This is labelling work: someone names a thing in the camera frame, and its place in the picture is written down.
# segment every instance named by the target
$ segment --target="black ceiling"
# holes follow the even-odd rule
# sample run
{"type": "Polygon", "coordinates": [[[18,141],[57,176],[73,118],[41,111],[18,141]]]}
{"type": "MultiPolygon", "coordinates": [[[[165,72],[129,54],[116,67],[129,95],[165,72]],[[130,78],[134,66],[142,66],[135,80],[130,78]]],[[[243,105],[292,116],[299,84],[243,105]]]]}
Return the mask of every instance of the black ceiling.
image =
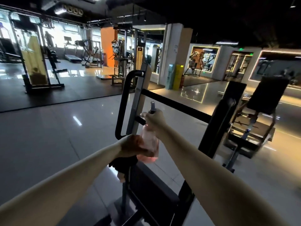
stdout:
{"type": "MultiPolygon", "coordinates": [[[[40,12],[42,3],[49,0],[0,0],[21,9],[30,9],[30,2],[40,12]]],[[[212,44],[216,41],[238,41],[239,46],[301,48],[301,1],[295,0],[101,0],[93,8],[80,0],[65,0],[85,11],[81,19],[64,16],[81,22],[104,19],[129,12],[129,4],[135,3],[135,12],[150,10],[146,24],[179,22],[194,29],[191,42],[212,44]],[[162,17],[154,18],[151,12],[162,17]]],[[[44,12],[53,15],[53,9],[44,12]]]]}

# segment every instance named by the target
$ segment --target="treadmill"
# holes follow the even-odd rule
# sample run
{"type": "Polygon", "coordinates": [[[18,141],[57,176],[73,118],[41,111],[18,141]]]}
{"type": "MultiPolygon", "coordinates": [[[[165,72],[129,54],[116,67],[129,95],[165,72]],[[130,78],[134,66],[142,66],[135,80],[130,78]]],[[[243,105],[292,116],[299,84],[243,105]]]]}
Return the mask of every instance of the treadmill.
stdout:
{"type": "Polygon", "coordinates": [[[72,41],[71,37],[64,36],[64,40],[66,41],[65,46],[64,46],[64,54],[65,54],[66,60],[68,60],[71,63],[81,63],[82,59],[78,58],[77,56],[75,56],[75,55],[66,55],[66,45],[76,46],[75,44],[70,43],[70,41],[72,41]]]}

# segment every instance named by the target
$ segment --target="pink bottle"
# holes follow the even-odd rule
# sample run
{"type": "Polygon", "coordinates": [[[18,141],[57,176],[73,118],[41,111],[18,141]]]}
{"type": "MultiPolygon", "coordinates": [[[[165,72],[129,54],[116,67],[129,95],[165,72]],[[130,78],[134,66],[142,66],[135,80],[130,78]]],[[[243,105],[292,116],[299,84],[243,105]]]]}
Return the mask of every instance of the pink bottle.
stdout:
{"type": "MultiPolygon", "coordinates": [[[[149,113],[153,114],[156,112],[154,101],[151,102],[151,108],[149,113]]],[[[137,159],[144,163],[153,163],[158,159],[159,156],[159,139],[156,137],[155,132],[150,130],[148,125],[145,124],[142,128],[140,136],[143,139],[143,145],[140,147],[148,149],[155,153],[154,157],[146,157],[143,155],[137,155],[137,159]]]]}

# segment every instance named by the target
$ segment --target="orange pillar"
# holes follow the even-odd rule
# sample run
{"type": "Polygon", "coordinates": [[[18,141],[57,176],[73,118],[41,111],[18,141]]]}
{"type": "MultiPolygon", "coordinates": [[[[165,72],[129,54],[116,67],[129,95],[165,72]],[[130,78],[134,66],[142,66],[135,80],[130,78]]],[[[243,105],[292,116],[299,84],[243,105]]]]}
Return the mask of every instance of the orange pillar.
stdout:
{"type": "Polygon", "coordinates": [[[112,49],[112,41],[117,40],[117,30],[113,27],[102,28],[100,30],[101,34],[101,48],[103,52],[107,55],[107,65],[108,67],[114,67],[115,60],[113,59],[113,49],[112,49]]]}

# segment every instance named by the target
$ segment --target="forearm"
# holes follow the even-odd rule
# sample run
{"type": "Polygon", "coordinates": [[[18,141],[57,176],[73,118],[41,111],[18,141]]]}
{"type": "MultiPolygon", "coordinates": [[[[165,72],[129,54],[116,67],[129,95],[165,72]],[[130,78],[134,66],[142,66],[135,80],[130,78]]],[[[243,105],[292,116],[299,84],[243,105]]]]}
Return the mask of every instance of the forearm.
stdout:
{"type": "Polygon", "coordinates": [[[251,188],[169,126],[158,136],[216,226],[285,225],[251,188]]]}
{"type": "Polygon", "coordinates": [[[0,206],[0,225],[56,225],[119,152],[103,148],[24,191],[0,206]]]}

